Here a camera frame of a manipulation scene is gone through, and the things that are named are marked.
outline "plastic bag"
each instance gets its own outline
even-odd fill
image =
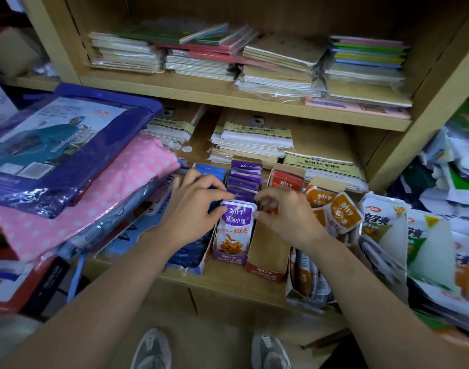
[[[19,259],[29,261],[99,222],[148,181],[177,167],[175,154],[163,148],[159,140],[139,135],[93,182],[76,206],[66,207],[55,219],[0,206],[0,226]]]
[[[149,98],[60,84],[0,124],[0,205],[57,217],[161,108]]]

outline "brown cardboard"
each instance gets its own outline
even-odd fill
[[[0,72],[8,78],[25,73],[46,53],[34,30],[8,27],[0,33]]]
[[[347,184],[342,181],[336,181],[331,179],[326,179],[324,177],[316,176],[310,181],[308,186],[316,186],[325,190],[329,190],[335,193],[342,193],[345,191]]]
[[[302,179],[305,174],[304,168],[278,163],[270,173],[269,181],[274,171],[293,173]],[[265,279],[282,282],[286,275],[289,252],[290,246],[275,231],[257,221],[245,270]]]

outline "pink polka dot fabric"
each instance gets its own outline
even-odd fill
[[[0,206],[0,226],[25,262],[31,261],[80,232],[121,203],[147,181],[180,167],[176,155],[152,136],[139,135],[93,181],[78,204],[55,219]]]

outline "shelf board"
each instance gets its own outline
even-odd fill
[[[144,75],[88,68],[79,76],[79,79],[82,85],[95,88],[399,132],[405,131],[411,124],[410,120],[405,119],[320,109],[305,106],[300,102],[282,103],[276,99],[263,99],[236,89],[230,81],[198,78],[172,72]]]
[[[38,89],[53,92],[55,90],[55,87],[59,85],[60,79],[56,77],[48,77],[46,75],[31,74],[10,79],[0,75],[0,83],[6,86],[19,86],[21,88]]]

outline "shoe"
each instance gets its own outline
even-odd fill
[[[252,340],[253,369],[290,369],[291,363],[280,340],[266,334],[254,334]]]
[[[140,340],[130,369],[171,369],[171,350],[166,334],[151,329]]]

